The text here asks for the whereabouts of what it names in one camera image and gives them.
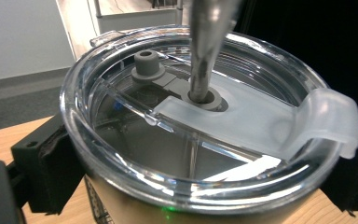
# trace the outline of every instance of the wooden table surface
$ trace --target wooden table surface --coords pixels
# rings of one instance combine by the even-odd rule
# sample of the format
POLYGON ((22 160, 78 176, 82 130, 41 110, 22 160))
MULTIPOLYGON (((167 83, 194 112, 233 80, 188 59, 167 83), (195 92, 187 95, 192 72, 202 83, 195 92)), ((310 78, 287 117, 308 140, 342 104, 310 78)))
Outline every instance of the wooden table surface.
MULTIPOLYGON (((48 118, 39 119, 0 130, 0 161, 9 164, 13 160, 10 153, 10 147, 47 120, 48 118)), ((23 211, 29 224, 95 223, 92 217, 84 181, 77 187, 74 195, 59 216, 33 214, 31 213, 28 204, 23 207, 23 211)), ((351 217, 346 212, 341 213, 339 209, 337 209, 318 189, 296 210, 296 212, 284 221, 284 224, 358 223, 358 212, 354 212, 354 214, 356 217, 351 217)))

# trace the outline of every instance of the translucent plastic tab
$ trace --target translucent plastic tab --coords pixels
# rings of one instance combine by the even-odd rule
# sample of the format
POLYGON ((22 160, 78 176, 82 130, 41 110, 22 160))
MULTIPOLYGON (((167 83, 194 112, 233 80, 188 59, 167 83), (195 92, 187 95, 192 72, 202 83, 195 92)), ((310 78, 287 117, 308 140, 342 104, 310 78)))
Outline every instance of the translucent plastic tab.
POLYGON ((211 112, 168 97, 154 112, 231 145, 290 160, 313 138, 341 143, 350 159, 358 147, 358 110, 345 95, 316 89, 299 107, 262 91, 213 74, 211 87, 228 103, 225 112, 211 112))

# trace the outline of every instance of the gray carpet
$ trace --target gray carpet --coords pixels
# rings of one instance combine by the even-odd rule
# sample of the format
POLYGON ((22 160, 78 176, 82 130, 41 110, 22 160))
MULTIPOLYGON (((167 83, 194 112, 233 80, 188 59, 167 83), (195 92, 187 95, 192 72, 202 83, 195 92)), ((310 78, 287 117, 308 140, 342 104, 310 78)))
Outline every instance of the gray carpet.
POLYGON ((67 68, 0 80, 0 129, 60 112, 60 88, 67 68))

